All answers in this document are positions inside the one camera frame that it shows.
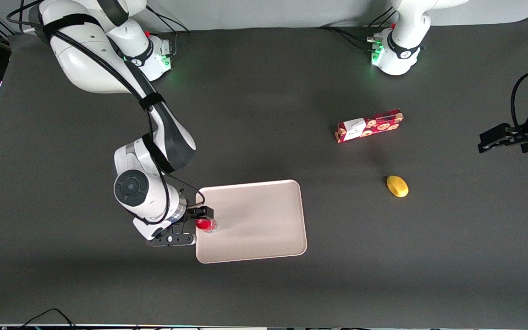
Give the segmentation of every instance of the tray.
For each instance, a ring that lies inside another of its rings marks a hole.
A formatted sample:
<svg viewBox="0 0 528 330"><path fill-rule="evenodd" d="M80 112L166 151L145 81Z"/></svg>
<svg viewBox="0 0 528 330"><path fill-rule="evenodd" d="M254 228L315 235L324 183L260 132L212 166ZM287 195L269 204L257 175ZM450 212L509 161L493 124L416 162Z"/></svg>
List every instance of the tray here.
<svg viewBox="0 0 528 330"><path fill-rule="evenodd" d="M281 180L202 188L216 232L197 229L203 264L291 257L307 249L300 186Z"/></svg>

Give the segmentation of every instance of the yellow sponge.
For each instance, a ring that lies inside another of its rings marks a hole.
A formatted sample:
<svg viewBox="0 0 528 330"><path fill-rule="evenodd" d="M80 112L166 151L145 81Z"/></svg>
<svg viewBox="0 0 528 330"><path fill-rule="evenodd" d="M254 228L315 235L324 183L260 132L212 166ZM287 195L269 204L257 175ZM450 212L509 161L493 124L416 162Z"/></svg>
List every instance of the yellow sponge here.
<svg viewBox="0 0 528 330"><path fill-rule="evenodd" d="M409 193L409 187L401 177L390 176L386 179L388 190L397 197L404 197Z"/></svg>

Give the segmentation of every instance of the black table surface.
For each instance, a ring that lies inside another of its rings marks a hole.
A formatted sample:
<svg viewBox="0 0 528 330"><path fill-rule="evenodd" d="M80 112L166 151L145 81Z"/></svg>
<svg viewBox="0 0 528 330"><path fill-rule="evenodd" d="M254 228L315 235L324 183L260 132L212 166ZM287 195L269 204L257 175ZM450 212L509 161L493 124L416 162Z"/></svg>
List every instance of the black table surface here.
<svg viewBox="0 0 528 330"><path fill-rule="evenodd" d="M528 20L432 27L402 77L330 31L180 35L155 82L198 146L176 175L302 190L304 255L211 265L193 247L147 247L113 197L113 152L147 130L134 98L79 90L33 36L11 45L0 323L57 307L80 324L528 329L528 154L476 147L510 121ZM338 122L398 107L398 130L335 143ZM517 109L522 120L528 81ZM387 175L409 195L390 194Z"/></svg>

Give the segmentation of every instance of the black cable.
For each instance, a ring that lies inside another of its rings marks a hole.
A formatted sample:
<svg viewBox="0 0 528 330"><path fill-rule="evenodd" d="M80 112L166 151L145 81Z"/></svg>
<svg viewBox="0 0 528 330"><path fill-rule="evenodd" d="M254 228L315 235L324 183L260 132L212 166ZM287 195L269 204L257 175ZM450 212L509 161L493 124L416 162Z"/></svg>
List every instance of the black cable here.
<svg viewBox="0 0 528 330"><path fill-rule="evenodd" d="M511 93L511 118L513 120L513 125L515 126L515 129L517 132L522 136L525 140L528 140L528 136L524 134L523 128L521 125L519 125L519 122L517 121L517 115L515 110L515 97L517 94L517 90L519 89L519 85L528 77L528 73L525 73L522 75L522 77L519 78L519 80L515 83L515 87L513 87L513 92Z"/></svg>
<svg viewBox="0 0 528 330"><path fill-rule="evenodd" d="M37 319L38 317L41 317L42 315L48 313L48 312L51 312L51 311L57 311L59 314L62 315L63 318L65 318L66 322L69 324L69 326L71 327L72 330L75 330L75 324L73 323L73 321L71 321L71 319L69 319L63 312L61 312L60 309L58 308L51 308L51 309L48 309L47 311L45 311L44 313L40 313L38 315L36 315L35 317L27 320L26 323L24 323L22 326L20 326L18 328L18 330L21 330L23 328L25 328L28 324L32 323L32 321L34 321L35 319Z"/></svg>
<svg viewBox="0 0 528 330"><path fill-rule="evenodd" d="M388 10L385 11L382 15L376 17L376 18L372 21L372 23L370 23L370 24L368 25L368 27L371 27L371 26L372 26L377 20L380 19L380 17L383 17L383 16L386 15L388 12L390 12L390 10L391 10L392 8L393 8L393 7L388 8Z"/></svg>
<svg viewBox="0 0 528 330"><path fill-rule="evenodd" d="M155 12L152 8L150 8L150 6L146 6L146 9L148 9L149 11L153 12L156 16L158 17L163 17L165 19L168 19L168 21L171 21L172 23L178 25L179 27L182 27L183 29L185 29L185 31L188 33L188 34L191 34L191 31L189 31L189 29L187 29L187 27L185 27L183 24L180 24L179 22L175 21L174 19L170 18L170 17L166 17L164 15L162 15L161 13L157 13Z"/></svg>
<svg viewBox="0 0 528 330"><path fill-rule="evenodd" d="M174 52L172 52L171 56L176 55L176 51L178 50L178 35L174 35Z"/></svg>
<svg viewBox="0 0 528 330"><path fill-rule="evenodd" d="M341 33L343 35L349 36L350 38L355 39L355 40L363 40L363 41L366 40L365 38L362 38L361 36L353 35L352 33L348 32L348 31L346 31L344 29L340 29L339 27L330 27L329 25L323 25L322 27L318 27L317 29L336 31L336 32L339 32L339 33Z"/></svg>
<svg viewBox="0 0 528 330"><path fill-rule="evenodd" d="M24 2L25 0L19 0L19 7L20 8L23 8L23 5L24 5ZM23 11L19 12L19 20L23 20ZM22 33L23 32L23 28L22 28L22 25L21 23L19 24L19 33Z"/></svg>
<svg viewBox="0 0 528 330"><path fill-rule="evenodd" d="M175 21L174 19L170 18L170 17L166 17L164 15L162 15L161 13L157 13L155 10L153 10L152 8L150 8L150 6L146 6L146 9L148 9L150 12L152 12L153 14L155 14L161 21L163 21L164 24L167 25L167 27L170 28L170 30L172 30L174 33L176 33L176 31L168 24L166 23L163 18L165 19L168 19L168 21L171 21L172 23L178 25L179 27L182 27L183 29L185 29L185 31L188 33L188 34L191 34L191 31L189 31L189 29L187 29L187 27L185 27L183 24L180 24L179 22Z"/></svg>
<svg viewBox="0 0 528 330"><path fill-rule="evenodd" d="M396 13L396 11L392 12L390 15L388 15L388 17L386 17L386 19L384 21L382 21L382 23L380 23L379 27L381 27L384 23L386 23L386 21L388 21L388 19L390 17L392 17L392 15L394 15Z"/></svg>
<svg viewBox="0 0 528 330"><path fill-rule="evenodd" d="M352 46L358 48L358 50L368 50L368 48L363 48L362 46L360 46L360 45L356 44L355 42L353 42L350 38L347 37L346 34L343 34L343 33L339 32L339 31L337 31L335 29L327 29L327 28L329 28L329 27L326 27L326 28L319 27L318 29L325 29L325 30L329 30L329 31L335 31L335 32L339 33L340 36L343 36L350 44L352 44Z"/></svg>
<svg viewBox="0 0 528 330"><path fill-rule="evenodd" d="M195 203L193 205L190 205L188 206L187 208L190 209L191 207L197 207L199 205L202 205L202 204L205 204L205 195L203 195L202 192L200 192L197 188L191 186L190 184L182 181L181 179L177 178L177 177L174 177L172 176L170 173L166 173L166 175L171 178L172 180L176 181L176 182L179 182L180 184L184 184L185 186L189 187L191 190L193 190L194 192L196 192L197 194L199 194L199 196L201 196L201 198L203 199L203 201L201 201L200 203Z"/></svg>
<svg viewBox="0 0 528 330"><path fill-rule="evenodd" d="M24 6L21 6L20 8L17 8L16 10L12 11L11 13L8 13L8 15L5 17L9 22L11 23L16 23L16 24L25 24L25 25L29 25L30 27L33 27L33 28L40 28L40 29L43 29L44 28L44 25L42 24L38 24L38 23L31 23L31 22L24 22L24 21L17 21L16 19L12 19L12 16L17 14L17 13L20 13L20 12L23 12L24 10L26 10L27 8L30 8L31 6L35 6L37 4L39 4L40 2L42 2L44 0L35 0L35 1L32 1L30 2L29 4L27 5L24 5Z"/></svg>
<svg viewBox="0 0 528 330"><path fill-rule="evenodd" d="M162 16L159 15L157 12L155 12L152 8L150 8L150 6L146 6L146 9L148 9L151 13L155 14L156 17L158 17L160 19L160 21L162 21L162 23L166 24L166 26L170 29L170 31L172 31L172 33L176 34L176 30L173 29L170 24L168 24L166 21L163 20Z"/></svg>

